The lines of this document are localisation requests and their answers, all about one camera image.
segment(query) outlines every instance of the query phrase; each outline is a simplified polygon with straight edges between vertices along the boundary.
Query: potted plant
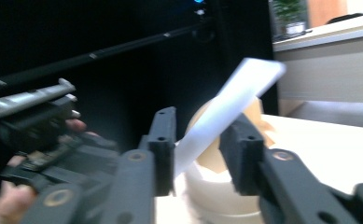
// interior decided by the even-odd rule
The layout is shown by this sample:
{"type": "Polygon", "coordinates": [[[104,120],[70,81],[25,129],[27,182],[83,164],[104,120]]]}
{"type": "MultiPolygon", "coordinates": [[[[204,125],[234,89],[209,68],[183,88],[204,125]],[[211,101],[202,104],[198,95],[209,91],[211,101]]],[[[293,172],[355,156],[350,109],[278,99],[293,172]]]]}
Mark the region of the potted plant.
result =
{"type": "Polygon", "coordinates": [[[272,5],[284,34],[294,35],[304,31],[305,23],[300,18],[304,8],[300,0],[272,0],[272,5]]]}

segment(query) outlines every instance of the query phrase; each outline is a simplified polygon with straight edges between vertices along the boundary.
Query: human hand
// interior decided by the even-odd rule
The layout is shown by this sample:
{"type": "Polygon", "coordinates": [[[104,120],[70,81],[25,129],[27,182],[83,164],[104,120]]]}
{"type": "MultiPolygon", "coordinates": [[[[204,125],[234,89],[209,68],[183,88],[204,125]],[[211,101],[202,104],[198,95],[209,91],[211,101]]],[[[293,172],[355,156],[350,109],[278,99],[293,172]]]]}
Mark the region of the human hand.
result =
{"type": "MultiPolygon", "coordinates": [[[[86,130],[86,124],[79,119],[66,121],[70,130],[81,133],[86,130]]],[[[24,160],[22,156],[14,156],[8,165],[16,166],[24,160]]],[[[8,181],[2,181],[0,190],[0,224],[18,224],[25,212],[36,198],[35,191],[26,186],[15,186],[8,181]]]]}

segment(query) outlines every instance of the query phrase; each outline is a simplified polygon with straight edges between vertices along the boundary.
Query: desk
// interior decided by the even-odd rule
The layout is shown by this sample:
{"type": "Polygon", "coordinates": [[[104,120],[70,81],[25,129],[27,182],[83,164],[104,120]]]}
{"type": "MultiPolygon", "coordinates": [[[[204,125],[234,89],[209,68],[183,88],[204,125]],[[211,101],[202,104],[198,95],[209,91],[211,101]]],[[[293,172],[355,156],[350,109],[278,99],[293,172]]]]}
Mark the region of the desk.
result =
{"type": "MultiPolygon", "coordinates": [[[[273,147],[296,152],[322,183],[352,193],[363,183],[363,128],[262,115],[274,132],[266,132],[273,147]]],[[[188,210],[183,175],[175,180],[176,196],[156,199],[157,223],[201,224],[188,210]]]]}
{"type": "Polygon", "coordinates": [[[363,16],[310,31],[273,44],[279,98],[363,103],[363,16]]]}

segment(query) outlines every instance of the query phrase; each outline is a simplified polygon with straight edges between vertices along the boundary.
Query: white strip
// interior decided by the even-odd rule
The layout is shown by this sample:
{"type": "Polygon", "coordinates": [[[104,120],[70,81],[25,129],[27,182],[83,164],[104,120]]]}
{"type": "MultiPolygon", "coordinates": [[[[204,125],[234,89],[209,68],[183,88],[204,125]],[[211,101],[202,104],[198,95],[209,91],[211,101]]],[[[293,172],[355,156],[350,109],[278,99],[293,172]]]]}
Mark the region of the white strip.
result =
{"type": "Polygon", "coordinates": [[[245,58],[205,112],[175,148],[175,177],[286,71],[279,62],[245,58]]]}

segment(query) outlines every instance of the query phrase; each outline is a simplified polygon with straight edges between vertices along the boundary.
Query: white plastic stick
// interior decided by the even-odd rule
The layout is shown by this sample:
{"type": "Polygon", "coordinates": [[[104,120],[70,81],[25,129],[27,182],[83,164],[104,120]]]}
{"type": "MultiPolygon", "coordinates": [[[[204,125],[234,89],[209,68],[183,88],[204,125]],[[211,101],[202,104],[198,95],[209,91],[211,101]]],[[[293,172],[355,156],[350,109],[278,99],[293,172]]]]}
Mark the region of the white plastic stick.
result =
{"type": "Polygon", "coordinates": [[[245,58],[175,148],[175,177],[187,168],[286,71],[276,61],[245,58]]]}

